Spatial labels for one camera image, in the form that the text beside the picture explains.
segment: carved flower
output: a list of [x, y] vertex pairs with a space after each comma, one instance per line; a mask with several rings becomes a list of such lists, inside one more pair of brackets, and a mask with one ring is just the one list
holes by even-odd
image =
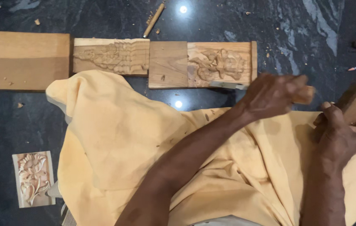
[[20, 161], [19, 176], [21, 176], [22, 182], [29, 182], [32, 178], [38, 179], [46, 175], [46, 172], [41, 171], [46, 159], [45, 156], [40, 154], [27, 154]]

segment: man's arm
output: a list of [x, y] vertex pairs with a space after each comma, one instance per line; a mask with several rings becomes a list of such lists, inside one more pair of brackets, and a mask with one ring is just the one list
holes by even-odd
[[172, 196], [203, 162], [247, 124], [290, 111], [292, 97], [306, 81], [306, 76], [262, 74], [232, 109], [179, 141], [150, 168], [115, 225], [167, 225]]
[[345, 226], [342, 171], [356, 154], [356, 127], [348, 126], [339, 108], [323, 104], [327, 128], [309, 170], [302, 226]]

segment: wooden board edge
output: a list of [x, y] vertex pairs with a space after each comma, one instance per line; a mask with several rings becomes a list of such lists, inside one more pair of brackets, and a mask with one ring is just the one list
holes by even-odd
[[251, 79], [250, 83], [257, 78], [257, 42], [256, 41], [251, 42], [251, 65], [252, 65], [252, 71], [250, 76]]

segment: yellow cloth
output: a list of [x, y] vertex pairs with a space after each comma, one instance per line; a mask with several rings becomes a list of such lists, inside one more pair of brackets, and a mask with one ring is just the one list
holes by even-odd
[[[179, 112], [91, 70], [53, 82], [48, 100], [70, 121], [58, 167], [60, 192], [79, 226], [114, 225], [151, 165], [228, 108]], [[236, 132], [172, 198], [169, 226], [235, 215], [266, 226], [299, 225], [319, 112], [260, 120]], [[346, 222], [356, 221], [356, 156], [343, 173]]]

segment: man's right hand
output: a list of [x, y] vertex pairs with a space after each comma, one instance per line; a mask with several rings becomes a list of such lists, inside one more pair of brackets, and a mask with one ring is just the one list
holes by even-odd
[[348, 126], [342, 111], [333, 104], [322, 104], [326, 130], [319, 145], [319, 159], [342, 171], [356, 154], [356, 126]]

